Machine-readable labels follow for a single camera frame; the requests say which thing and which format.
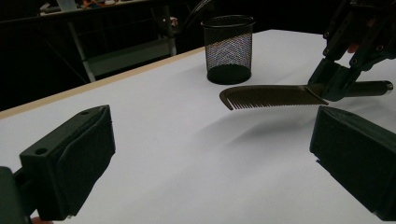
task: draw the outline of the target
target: pen holder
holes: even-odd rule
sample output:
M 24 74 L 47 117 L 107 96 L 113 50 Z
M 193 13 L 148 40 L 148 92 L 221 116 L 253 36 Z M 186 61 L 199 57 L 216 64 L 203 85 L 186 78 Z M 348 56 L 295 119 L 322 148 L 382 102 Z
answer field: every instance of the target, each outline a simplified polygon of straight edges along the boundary
M 207 79 L 233 85 L 251 77 L 254 19 L 230 15 L 203 21 Z

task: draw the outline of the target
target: white table surface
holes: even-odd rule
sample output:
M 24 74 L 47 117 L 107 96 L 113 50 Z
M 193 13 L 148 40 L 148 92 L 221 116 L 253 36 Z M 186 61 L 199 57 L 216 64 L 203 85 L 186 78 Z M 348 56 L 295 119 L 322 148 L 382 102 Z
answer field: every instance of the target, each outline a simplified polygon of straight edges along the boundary
M 325 44 L 320 35 L 255 34 L 253 75 L 240 85 L 305 84 Z M 395 68 L 382 62 L 360 80 L 396 83 Z M 316 105 L 230 111 L 219 99 L 229 87 L 207 81 L 198 51 L 0 119 L 0 164 L 15 172 L 35 141 L 81 110 L 110 105 L 117 152 L 64 223 L 382 223 L 309 152 Z M 394 93 L 330 106 L 396 132 Z

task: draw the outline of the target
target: black comb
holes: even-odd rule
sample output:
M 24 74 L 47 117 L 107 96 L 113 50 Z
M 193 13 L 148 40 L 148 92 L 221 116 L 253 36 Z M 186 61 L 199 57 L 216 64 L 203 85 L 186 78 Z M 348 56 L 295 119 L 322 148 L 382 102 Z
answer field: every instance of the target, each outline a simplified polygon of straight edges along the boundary
M 321 98 L 325 85 L 253 85 L 222 91 L 220 100 L 230 109 L 281 105 L 328 105 Z M 346 97 L 384 95 L 393 90 L 388 81 L 356 82 Z

